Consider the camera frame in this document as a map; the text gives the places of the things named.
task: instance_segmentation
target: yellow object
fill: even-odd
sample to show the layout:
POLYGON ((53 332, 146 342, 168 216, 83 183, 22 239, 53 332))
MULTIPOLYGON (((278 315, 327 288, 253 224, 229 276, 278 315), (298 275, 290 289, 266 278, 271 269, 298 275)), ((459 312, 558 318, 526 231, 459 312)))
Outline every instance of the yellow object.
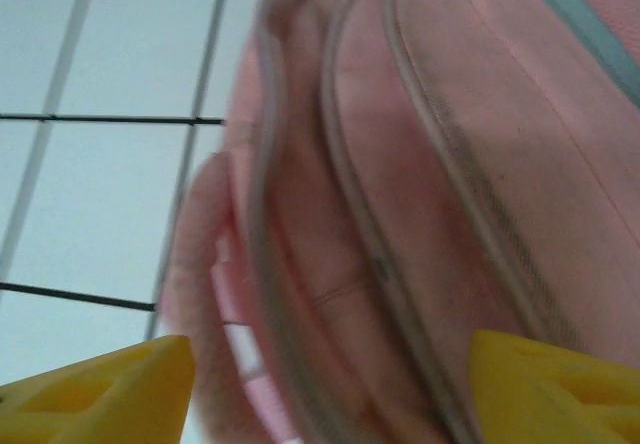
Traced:
POLYGON ((0 387, 2 444, 177 444, 194 380, 167 336, 0 387))
POLYGON ((491 331, 471 348, 486 444, 638 444, 640 371, 491 331))

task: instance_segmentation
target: backpack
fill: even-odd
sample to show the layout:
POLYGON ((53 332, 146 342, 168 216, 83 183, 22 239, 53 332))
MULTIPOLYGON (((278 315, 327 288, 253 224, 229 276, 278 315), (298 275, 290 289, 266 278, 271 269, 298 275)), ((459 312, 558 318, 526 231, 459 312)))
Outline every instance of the backpack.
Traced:
POLYGON ((480 444, 479 329, 640 367, 639 65, 640 0, 261 0, 161 298, 208 439, 480 444))

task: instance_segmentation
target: pink backpack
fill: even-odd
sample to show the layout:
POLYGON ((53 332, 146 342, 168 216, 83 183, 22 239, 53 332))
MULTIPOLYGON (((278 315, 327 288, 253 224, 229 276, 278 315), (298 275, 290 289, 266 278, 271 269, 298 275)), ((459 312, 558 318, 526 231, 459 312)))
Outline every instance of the pink backpack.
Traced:
POLYGON ((211 442, 479 444, 478 329, 640 367, 639 106, 640 0, 262 0, 162 301, 211 442))

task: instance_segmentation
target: yellow plastic piece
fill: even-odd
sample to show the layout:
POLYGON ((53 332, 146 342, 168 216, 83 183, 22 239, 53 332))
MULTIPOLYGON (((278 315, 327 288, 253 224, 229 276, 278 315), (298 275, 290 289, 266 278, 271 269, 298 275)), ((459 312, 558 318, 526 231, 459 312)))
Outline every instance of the yellow plastic piece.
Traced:
POLYGON ((473 399, 486 444, 640 444, 640 371, 480 331, 473 399))
POLYGON ((167 336, 0 387, 2 444, 177 444, 194 380, 167 336))

